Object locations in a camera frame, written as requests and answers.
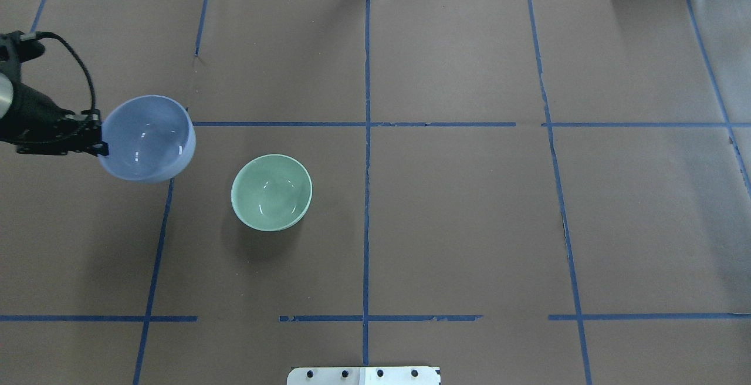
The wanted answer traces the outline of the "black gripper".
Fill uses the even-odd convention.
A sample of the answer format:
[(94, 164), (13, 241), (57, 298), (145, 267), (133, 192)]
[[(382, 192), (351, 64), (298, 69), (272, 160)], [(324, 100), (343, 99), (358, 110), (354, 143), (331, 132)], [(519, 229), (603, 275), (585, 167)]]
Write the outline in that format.
[(26, 155), (62, 157), (88, 153), (107, 157), (99, 110), (73, 114), (46, 94), (15, 81), (1, 84), (1, 139)]

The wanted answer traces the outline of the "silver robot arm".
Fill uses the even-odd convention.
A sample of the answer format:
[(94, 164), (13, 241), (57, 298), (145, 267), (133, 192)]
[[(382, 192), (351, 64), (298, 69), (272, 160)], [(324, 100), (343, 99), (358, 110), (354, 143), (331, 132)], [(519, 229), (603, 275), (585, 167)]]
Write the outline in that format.
[(75, 114), (61, 109), (49, 96), (2, 75), (2, 142), (27, 155), (65, 156), (88, 153), (107, 157), (102, 139), (101, 113), (97, 109)]

